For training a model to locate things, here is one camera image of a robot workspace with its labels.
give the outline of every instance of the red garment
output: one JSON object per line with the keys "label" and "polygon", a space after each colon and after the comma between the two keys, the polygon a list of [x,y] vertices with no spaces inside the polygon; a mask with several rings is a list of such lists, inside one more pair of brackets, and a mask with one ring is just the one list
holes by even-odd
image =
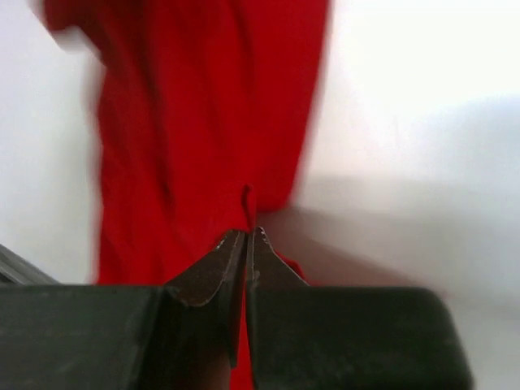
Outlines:
{"label": "red garment", "polygon": [[[106,65],[98,283],[162,284],[288,201],[327,0],[44,0]],[[251,388],[245,327],[232,388]]]}

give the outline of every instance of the white wall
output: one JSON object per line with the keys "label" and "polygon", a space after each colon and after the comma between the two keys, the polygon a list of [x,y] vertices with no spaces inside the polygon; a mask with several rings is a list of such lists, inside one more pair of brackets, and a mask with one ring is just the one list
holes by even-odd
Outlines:
{"label": "white wall", "polygon": [[[337,0],[296,205],[278,249],[334,284],[443,294],[482,389],[520,362],[520,5]],[[58,279],[95,254],[84,50],[0,2],[0,242]]]}

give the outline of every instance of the red fabric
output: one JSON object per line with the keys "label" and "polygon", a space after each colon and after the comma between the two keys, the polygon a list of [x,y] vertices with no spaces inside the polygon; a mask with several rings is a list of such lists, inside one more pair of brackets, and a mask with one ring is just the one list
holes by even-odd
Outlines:
{"label": "red fabric", "polygon": [[[286,204],[327,0],[44,0],[44,12],[106,65],[98,283],[162,284]],[[241,340],[238,390],[251,388]]]}

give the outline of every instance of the white background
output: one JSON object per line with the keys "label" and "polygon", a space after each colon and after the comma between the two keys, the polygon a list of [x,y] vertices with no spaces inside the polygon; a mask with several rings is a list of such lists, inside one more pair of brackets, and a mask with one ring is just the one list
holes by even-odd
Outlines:
{"label": "white background", "polygon": [[[336,1],[295,206],[264,221],[311,279],[439,292],[486,390],[520,381],[516,4]],[[85,282],[95,60],[20,0],[0,2],[0,55],[0,242]]]}

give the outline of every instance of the red cloth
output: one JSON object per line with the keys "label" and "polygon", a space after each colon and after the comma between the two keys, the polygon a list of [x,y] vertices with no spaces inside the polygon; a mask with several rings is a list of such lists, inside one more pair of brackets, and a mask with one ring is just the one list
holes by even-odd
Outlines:
{"label": "red cloth", "polygon": [[[44,12],[106,65],[98,283],[162,284],[286,204],[327,0],[44,0]],[[235,390],[251,388],[241,339]]]}

